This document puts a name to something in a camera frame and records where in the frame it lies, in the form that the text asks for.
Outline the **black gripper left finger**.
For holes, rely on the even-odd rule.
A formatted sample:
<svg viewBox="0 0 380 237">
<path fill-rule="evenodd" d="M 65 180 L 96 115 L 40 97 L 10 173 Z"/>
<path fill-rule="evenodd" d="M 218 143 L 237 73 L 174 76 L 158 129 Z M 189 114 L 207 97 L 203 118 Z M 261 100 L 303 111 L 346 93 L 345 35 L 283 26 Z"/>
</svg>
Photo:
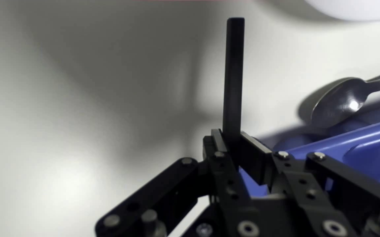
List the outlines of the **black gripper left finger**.
<svg viewBox="0 0 380 237">
<path fill-rule="evenodd" d="M 209 164 L 216 189 L 224 193 L 240 193 L 241 180 L 220 129 L 212 129 L 209 135 L 203 138 L 204 159 Z"/>
</svg>

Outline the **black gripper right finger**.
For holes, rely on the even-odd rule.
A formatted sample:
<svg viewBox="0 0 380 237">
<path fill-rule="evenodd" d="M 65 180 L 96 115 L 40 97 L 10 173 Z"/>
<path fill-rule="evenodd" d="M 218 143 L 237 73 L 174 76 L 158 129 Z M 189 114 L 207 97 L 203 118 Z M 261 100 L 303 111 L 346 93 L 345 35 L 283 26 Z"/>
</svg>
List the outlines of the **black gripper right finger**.
<svg viewBox="0 0 380 237">
<path fill-rule="evenodd" d="M 269 184 L 271 150 L 245 131 L 240 133 L 238 163 L 257 183 Z"/>
</svg>

